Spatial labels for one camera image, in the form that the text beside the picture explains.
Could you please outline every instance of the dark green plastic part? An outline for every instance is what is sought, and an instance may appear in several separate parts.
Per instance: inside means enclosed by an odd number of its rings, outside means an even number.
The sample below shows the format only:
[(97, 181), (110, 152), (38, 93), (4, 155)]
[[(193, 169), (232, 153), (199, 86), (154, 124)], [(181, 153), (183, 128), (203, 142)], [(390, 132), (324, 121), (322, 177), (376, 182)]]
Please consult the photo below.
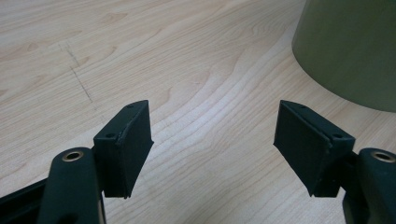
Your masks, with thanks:
[(307, 0), (292, 48), (329, 91), (396, 112), (395, 0)]
[(355, 138), (310, 108), (281, 101), (274, 145), (310, 195), (336, 197), (338, 162), (352, 152)]
[(102, 209), (92, 151), (75, 147), (58, 154), (49, 170), (37, 224), (105, 223)]
[(94, 138), (101, 187), (108, 197), (131, 197), (153, 141), (149, 101), (125, 106)]

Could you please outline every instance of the green cylindrical object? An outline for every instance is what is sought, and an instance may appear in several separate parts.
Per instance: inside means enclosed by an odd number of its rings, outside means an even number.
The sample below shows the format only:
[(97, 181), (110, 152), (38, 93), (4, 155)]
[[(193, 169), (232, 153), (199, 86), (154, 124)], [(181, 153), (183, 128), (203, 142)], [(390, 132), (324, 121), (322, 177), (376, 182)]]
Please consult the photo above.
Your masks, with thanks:
[(307, 0), (292, 48), (329, 91), (396, 112), (396, 0)]

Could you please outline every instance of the light wood grain surface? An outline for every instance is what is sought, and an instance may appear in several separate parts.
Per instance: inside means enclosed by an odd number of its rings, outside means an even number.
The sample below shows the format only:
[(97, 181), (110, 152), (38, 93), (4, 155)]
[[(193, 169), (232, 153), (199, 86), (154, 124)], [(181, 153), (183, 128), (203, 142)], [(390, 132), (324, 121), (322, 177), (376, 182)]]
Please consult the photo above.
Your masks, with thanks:
[(272, 145), (279, 100), (396, 152), (396, 115), (350, 103), (297, 64), (303, 0), (0, 2), (0, 196), (48, 175), (124, 106), (149, 100), (155, 141), (108, 223), (343, 223)]

